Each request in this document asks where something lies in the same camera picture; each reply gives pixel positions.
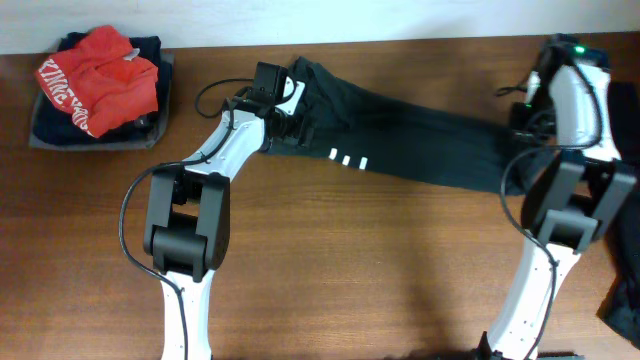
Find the dark green t-shirt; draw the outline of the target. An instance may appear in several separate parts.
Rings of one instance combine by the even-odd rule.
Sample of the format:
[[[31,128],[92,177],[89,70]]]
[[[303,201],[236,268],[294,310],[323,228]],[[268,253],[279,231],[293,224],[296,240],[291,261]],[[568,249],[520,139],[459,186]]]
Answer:
[[[304,57],[289,68],[306,88],[295,115],[315,128],[310,148],[272,142],[272,155],[350,159],[350,166],[412,181],[522,195],[550,164],[549,153],[525,158],[527,144],[504,126],[388,98],[331,74]]]

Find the black garment white logo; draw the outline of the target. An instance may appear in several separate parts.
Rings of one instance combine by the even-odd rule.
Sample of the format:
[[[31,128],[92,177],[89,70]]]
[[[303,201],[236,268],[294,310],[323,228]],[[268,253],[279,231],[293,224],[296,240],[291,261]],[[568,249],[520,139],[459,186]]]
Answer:
[[[624,163],[639,174],[639,86],[613,82],[608,108],[614,143]],[[616,279],[600,318],[614,332],[639,346],[639,188],[620,208],[608,244],[613,252]]]

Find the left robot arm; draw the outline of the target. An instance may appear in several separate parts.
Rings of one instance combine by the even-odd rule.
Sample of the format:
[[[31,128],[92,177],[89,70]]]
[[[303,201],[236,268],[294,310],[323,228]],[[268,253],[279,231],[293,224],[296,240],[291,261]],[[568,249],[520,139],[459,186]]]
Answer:
[[[254,153],[292,128],[304,90],[286,68],[258,63],[248,88],[224,101],[207,140],[184,160],[152,170],[143,248],[163,291],[162,360],[211,358],[211,288],[229,246],[231,182]]]

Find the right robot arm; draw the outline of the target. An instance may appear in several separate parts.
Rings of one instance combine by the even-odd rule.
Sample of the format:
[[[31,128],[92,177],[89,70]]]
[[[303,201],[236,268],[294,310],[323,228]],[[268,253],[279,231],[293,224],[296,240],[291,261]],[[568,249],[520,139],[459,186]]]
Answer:
[[[516,132],[530,148],[506,166],[548,153],[552,160],[527,190],[511,225],[524,237],[521,260],[475,359],[538,359],[539,344],[564,279],[604,236],[637,184],[614,143],[608,110],[607,54],[554,34],[526,80]]]

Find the grey folded garment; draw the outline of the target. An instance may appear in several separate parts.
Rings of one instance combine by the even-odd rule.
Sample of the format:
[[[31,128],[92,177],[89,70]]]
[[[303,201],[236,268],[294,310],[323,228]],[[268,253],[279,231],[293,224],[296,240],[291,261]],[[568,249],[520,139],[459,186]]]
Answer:
[[[159,105],[144,115],[95,139],[71,124],[69,114],[55,110],[40,91],[31,115],[30,148],[53,151],[124,151],[152,148],[164,135],[169,118],[169,99],[175,56],[162,53],[159,67]]]

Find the red folded shirt white lettering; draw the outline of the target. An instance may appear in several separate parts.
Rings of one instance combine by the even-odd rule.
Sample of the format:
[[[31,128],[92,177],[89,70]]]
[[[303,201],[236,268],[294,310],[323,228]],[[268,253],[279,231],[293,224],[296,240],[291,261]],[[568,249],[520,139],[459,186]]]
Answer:
[[[110,25],[50,55],[34,75],[52,105],[93,138],[158,110],[158,67]]]

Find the navy folded garment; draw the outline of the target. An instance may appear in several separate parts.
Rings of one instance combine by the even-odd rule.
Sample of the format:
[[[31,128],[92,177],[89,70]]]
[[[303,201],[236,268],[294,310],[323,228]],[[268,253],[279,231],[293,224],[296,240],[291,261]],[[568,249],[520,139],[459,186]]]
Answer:
[[[53,147],[101,147],[137,149],[152,147],[165,133],[168,124],[169,96],[173,78],[173,59],[161,51],[158,36],[131,37],[131,46],[139,48],[139,56],[158,67],[156,94],[159,110],[142,115],[100,138],[93,138],[72,123],[71,115],[56,109],[44,96],[37,98],[32,116],[35,139]]]

